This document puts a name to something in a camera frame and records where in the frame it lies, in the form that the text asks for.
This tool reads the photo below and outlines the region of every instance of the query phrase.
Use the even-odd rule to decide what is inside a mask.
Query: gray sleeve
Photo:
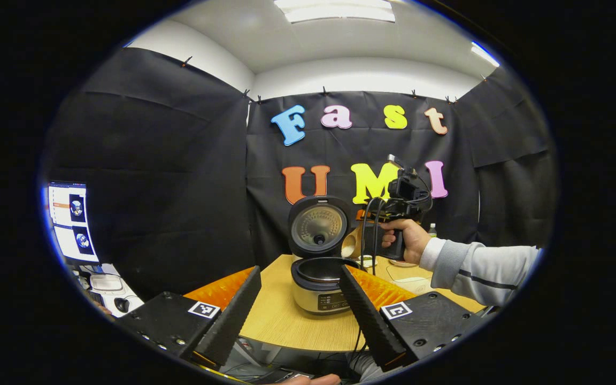
[[[447,288],[482,305],[505,305],[527,278],[536,247],[486,247],[446,241],[438,254],[431,287]]]

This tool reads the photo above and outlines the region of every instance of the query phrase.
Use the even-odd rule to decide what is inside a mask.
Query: keyboard
[[[92,298],[93,300],[95,300],[96,302],[98,302],[99,305],[104,305],[103,304],[103,297],[101,297],[101,294],[97,293],[97,292],[93,292],[90,290],[87,290],[87,293],[90,295],[90,298]]]

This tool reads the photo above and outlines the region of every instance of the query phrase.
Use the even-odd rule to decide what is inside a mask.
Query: rice cooker
[[[311,314],[334,314],[349,309],[339,277],[342,265],[360,268],[341,257],[350,233],[349,205],[329,195],[305,197],[289,211],[289,247],[298,257],[291,264],[291,292],[296,304]]]

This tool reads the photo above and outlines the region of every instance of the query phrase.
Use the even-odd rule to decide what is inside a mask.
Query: rice cooker control panel
[[[349,307],[342,292],[318,295],[318,310],[337,310]]]

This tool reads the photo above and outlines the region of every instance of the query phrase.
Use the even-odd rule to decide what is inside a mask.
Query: letter a
[[[347,129],[353,125],[353,122],[350,121],[349,109],[342,105],[328,105],[325,107],[325,113],[327,115],[320,119],[320,122],[325,127],[338,126],[341,129]]]

